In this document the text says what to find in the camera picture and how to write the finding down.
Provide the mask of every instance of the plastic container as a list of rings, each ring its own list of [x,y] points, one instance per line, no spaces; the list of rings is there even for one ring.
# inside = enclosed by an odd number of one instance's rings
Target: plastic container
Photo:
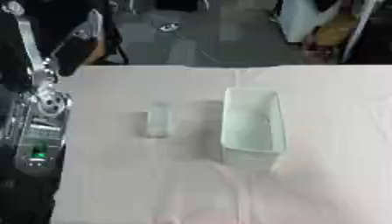
[[[230,88],[223,110],[224,163],[252,171],[269,171],[286,150],[277,93],[264,88]]]

